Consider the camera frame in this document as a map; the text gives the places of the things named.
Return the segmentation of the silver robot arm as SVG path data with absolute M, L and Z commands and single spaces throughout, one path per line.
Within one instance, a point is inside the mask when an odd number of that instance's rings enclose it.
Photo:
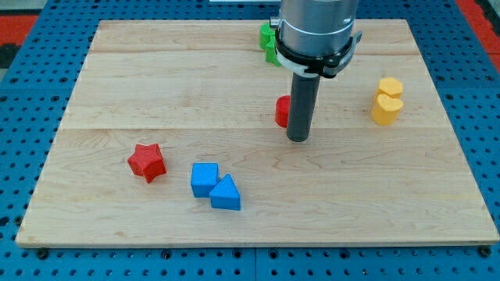
M 333 55 L 349 42 L 358 0 L 282 0 L 280 42 L 301 55 Z

